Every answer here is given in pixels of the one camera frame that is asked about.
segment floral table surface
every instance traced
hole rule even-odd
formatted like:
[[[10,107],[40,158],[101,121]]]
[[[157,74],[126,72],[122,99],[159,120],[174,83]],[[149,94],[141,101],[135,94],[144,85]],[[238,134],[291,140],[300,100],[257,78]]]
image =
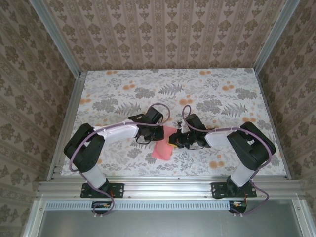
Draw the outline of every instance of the floral table surface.
[[[128,116],[145,113],[153,103],[171,110],[166,123],[176,127],[181,111],[190,104],[207,128],[236,127],[253,122],[274,142],[272,162],[259,175],[285,175],[267,109],[253,69],[177,69],[89,71],[87,73],[73,134],[83,123],[114,124]],[[157,109],[166,115],[164,107]],[[173,149],[169,161],[151,156],[155,143],[140,145],[127,139],[104,147],[98,164],[115,176],[210,176],[230,175],[239,159],[230,147],[188,151]],[[65,159],[62,175],[72,175]]]

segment black mounting bracket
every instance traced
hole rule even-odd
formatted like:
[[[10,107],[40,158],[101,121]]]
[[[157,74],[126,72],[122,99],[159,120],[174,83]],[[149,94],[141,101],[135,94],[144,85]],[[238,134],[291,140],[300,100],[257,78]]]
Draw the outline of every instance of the black mounting bracket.
[[[146,114],[139,114],[136,116],[130,116],[128,119],[132,120],[133,122],[141,122],[141,123],[148,123],[148,124],[156,124],[160,120],[163,120],[163,115],[158,110],[153,107],[150,107]],[[140,136],[144,137],[144,140],[148,144],[151,141],[160,141],[163,139],[163,127],[162,126],[146,126],[146,125],[137,125],[138,133],[136,134],[136,142]]]
[[[218,182],[218,183],[211,183],[211,191],[212,196],[214,199],[223,199],[223,198],[256,198],[257,193],[256,189],[251,185],[250,182],[246,183],[242,190],[238,193],[232,195],[228,192],[227,182]]]
[[[124,183],[109,183],[109,188],[106,191],[113,198],[123,198],[124,194]],[[108,198],[102,193],[95,191],[88,185],[84,183],[81,188],[80,198]]]
[[[197,129],[206,130],[206,127],[201,122],[199,117],[196,114],[191,114],[185,118],[186,122],[191,125],[192,127],[195,127]],[[169,136],[168,143],[174,147],[177,148],[187,148],[190,149],[190,145],[192,145],[194,142],[197,142],[197,144],[201,148],[210,148],[209,144],[205,140],[205,136],[208,132],[199,132],[189,127],[189,132],[182,133],[181,122],[178,122],[177,132],[171,134]]]

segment ventilation slot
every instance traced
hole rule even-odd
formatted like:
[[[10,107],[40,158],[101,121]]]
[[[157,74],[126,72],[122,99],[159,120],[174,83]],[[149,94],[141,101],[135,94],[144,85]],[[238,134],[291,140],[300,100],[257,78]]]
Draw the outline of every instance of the ventilation slot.
[[[46,211],[91,210],[92,201],[48,201]],[[116,200],[114,210],[229,210],[229,201],[125,201]]]

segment pink object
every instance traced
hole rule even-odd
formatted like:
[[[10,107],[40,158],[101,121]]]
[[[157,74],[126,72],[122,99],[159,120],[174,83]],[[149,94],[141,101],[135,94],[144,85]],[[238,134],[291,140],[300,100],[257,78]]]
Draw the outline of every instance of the pink object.
[[[168,145],[169,136],[177,132],[174,127],[163,126],[163,140],[156,142],[152,157],[162,160],[170,160],[173,147]]]

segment wallpaper wall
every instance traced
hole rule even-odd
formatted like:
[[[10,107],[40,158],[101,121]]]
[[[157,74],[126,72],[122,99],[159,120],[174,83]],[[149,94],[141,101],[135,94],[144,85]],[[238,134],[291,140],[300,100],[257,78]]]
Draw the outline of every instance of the wallpaper wall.
[[[43,0],[82,70],[250,68],[284,0]]]
[[[27,0],[0,1],[0,236],[19,236],[74,79]]]
[[[293,178],[316,213],[316,1],[301,0],[259,74]]]

